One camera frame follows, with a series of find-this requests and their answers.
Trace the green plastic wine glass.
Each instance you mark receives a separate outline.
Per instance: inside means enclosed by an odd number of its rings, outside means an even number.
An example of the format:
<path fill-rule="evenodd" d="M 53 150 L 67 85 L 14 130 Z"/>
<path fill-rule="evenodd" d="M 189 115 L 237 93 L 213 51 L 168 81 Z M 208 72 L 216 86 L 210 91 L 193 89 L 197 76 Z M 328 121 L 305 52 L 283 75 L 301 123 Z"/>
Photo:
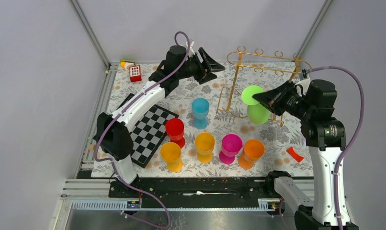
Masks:
<path fill-rule="evenodd" d="M 243 103 L 247 105 L 248 118 L 256 125 L 264 124 L 270 118 L 270 112 L 253 98 L 253 95 L 262 92 L 264 90 L 260 86 L 251 85 L 246 87 L 241 94 Z"/>

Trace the gold wire glass rack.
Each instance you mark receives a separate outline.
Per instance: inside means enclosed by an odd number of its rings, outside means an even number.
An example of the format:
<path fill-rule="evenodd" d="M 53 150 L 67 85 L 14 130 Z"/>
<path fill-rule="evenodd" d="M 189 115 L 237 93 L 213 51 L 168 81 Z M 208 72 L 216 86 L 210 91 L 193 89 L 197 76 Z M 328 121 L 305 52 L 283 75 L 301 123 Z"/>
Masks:
<path fill-rule="evenodd" d="M 251 56 L 256 58 L 266 58 L 268 61 L 275 60 L 275 61 L 286 61 L 286 62 L 293 62 L 295 64 L 295 67 L 293 70 L 284 70 L 284 69 L 278 69 L 278 68 L 269 68 L 269 67 L 260 67 L 260 66 L 253 66 L 250 64 L 249 61 L 245 61 L 245 56 Z M 276 50 L 274 54 L 268 55 L 264 53 L 263 49 L 256 48 L 255 51 L 247 52 L 245 46 L 238 46 L 236 51 L 230 52 L 227 55 L 227 62 L 230 65 L 234 66 L 234 78 L 232 81 L 231 86 L 223 86 L 221 88 L 220 94 L 218 96 L 218 103 L 216 107 L 217 113 L 227 113 L 232 115 L 235 118 L 247 118 L 247 115 L 239 115 L 237 113 L 234 113 L 231 109 L 232 102 L 234 99 L 234 96 L 242 95 L 243 91 L 240 91 L 236 87 L 236 83 L 238 80 L 238 74 L 240 72 L 243 72 L 247 69 L 252 69 L 255 73 L 274 73 L 276 76 L 283 77 L 285 74 L 289 74 L 289 80 L 293 80 L 295 78 L 299 78 L 297 74 L 301 73 L 301 65 L 306 65 L 307 67 L 311 68 L 312 65 L 305 61 L 303 59 L 303 55 L 299 53 L 294 53 L 291 57 L 286 56 L 282 51 Z"/>

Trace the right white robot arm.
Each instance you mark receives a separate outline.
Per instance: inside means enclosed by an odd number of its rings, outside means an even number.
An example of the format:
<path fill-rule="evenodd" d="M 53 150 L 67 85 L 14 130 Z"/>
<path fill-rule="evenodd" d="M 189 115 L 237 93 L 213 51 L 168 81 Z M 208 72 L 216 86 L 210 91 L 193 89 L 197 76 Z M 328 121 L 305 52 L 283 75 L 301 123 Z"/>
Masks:
<path fill-rule="evenodd" d="M 312 160 L 314 198 L 309 199 L 283 171 L 269 173 L 265 193 L 281 196 L 294 211 L 298 230 L 355 230 L 357 225 L 349 216 L 343 185 L 343 155 L 349 143 L 343 123 L 333 117 L 335 85 L 312 80 L 306 94 L 300 95 L 299 90 L 302 86 L 289 80 L 253 98 L 275 115 L 289 113 L 300 120 Z"/>

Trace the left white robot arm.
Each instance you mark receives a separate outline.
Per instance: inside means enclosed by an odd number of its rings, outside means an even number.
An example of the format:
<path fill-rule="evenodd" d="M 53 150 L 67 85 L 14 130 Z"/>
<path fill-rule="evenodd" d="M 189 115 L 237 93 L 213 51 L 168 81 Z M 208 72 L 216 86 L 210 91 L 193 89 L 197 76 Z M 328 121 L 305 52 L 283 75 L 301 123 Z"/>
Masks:
<path fill-rule="evenodd" d="M 199 84 L 204 84 L 216 79 L 216 73 L 224 70 L 225 66 L 211 58 L 202 47 L 190 55 L 189 48 L 171 46 L 140 92 L 114 112 L 103 112 L 98 116 L 93 137 L 96 148 L 109 155 L 107 160 L 112 163 L 121 182 L 120 191 L 125 196 L 136 195 L 139 186 L 134 181 L 137 173 L 131 160 L 134 141 L 130 134 L 137 122 L 153 105 L 175 90 L 180 80 L 193 77 Z"/>

